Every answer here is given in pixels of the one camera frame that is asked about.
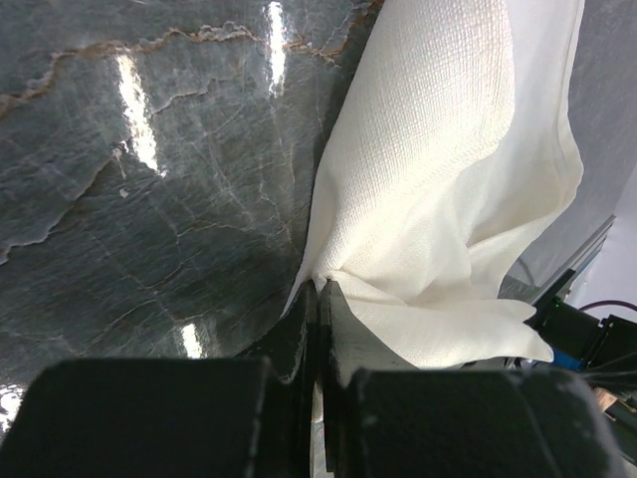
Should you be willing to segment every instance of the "white fabric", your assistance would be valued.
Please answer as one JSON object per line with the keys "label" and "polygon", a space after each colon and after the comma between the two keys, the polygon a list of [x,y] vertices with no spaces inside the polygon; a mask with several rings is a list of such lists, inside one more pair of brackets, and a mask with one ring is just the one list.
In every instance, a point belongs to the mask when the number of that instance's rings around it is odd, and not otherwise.
{"label": "white fabric", "polygon": [[421,367],[551,360],[498,300],[572,201],[567,92],[578,0],[386,0],[325,148],[295,283],[339,282],[353,313]]}

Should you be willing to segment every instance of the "gray marble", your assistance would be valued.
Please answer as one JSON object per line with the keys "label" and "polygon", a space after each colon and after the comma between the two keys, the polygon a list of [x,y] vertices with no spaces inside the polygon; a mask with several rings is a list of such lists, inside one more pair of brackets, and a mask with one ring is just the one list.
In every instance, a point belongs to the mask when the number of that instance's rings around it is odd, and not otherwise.
{"label": "gray marble", "polygon": [[0,3],[0,432],[60,359],[231,356],[277,321],[378,9]]}

